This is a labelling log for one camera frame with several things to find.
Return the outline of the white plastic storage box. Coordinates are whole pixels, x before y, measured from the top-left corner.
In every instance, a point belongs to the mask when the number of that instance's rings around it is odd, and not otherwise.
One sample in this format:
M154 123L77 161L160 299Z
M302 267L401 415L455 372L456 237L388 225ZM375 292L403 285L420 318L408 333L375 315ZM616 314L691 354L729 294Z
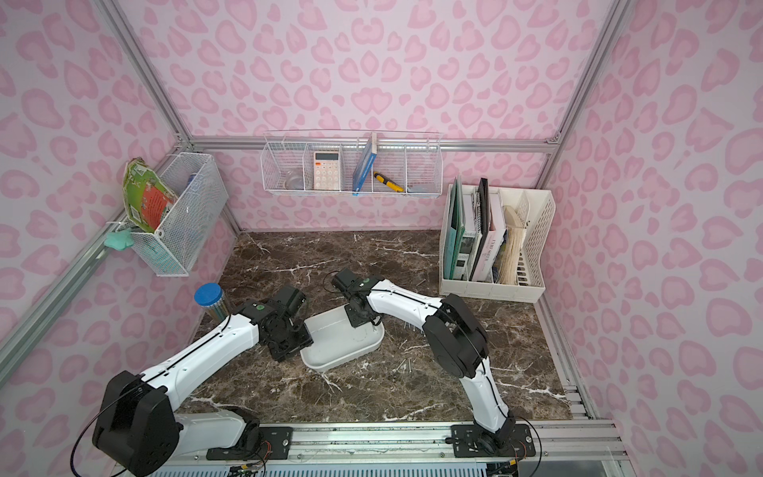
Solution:
M300 356L311 370L325 373L361 358L381 346L385 338L383 324L366 323L354 328L344 307L337 307L304 321L313 344Z

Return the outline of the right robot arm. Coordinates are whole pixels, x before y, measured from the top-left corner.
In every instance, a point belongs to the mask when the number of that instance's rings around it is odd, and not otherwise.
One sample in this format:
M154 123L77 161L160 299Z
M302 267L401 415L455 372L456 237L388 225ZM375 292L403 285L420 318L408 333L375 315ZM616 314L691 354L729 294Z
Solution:
M475 446L495 455L509 444L516 417L494 383L487 332L460 296L425 296L347 268L332 277L332 284L347 300L345 311L352 326L374 324L389 315L421 330L435 361L459 379L470 401L478 429Z

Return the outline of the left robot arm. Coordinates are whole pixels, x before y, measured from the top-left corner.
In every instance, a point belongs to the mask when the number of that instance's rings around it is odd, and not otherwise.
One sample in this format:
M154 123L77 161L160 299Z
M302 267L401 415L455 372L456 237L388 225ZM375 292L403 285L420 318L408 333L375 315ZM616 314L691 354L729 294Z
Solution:
M171 457L196 451L222 459L256 457L262 447L260 423L248 411L223 409L193 417L179 415L178 409L249 349L262 345L283 362L313 343L306 325L293 320L306 296L291 285L264 302L232 308L218 284L206 283L194 300L219 325L156 366L112 378L95 418L93 446L134 476L148 476Z

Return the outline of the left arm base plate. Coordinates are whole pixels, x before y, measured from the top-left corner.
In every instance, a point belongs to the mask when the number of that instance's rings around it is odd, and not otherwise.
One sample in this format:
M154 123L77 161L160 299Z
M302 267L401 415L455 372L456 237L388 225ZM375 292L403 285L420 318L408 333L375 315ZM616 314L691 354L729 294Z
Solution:
M229 448L212 448L206 453L208 461L265 461L287 460L291 448L293 427L247 427L240 440Z

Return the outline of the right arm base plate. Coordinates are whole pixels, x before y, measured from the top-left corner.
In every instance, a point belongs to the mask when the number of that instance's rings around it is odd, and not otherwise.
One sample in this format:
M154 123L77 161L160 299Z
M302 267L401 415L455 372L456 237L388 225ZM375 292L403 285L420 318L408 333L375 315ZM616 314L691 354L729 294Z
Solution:
M478 425L452 425L445 438L456 458L512 457L525 459L536 456L532 431L528 425L515 425L509 437L498 437Z

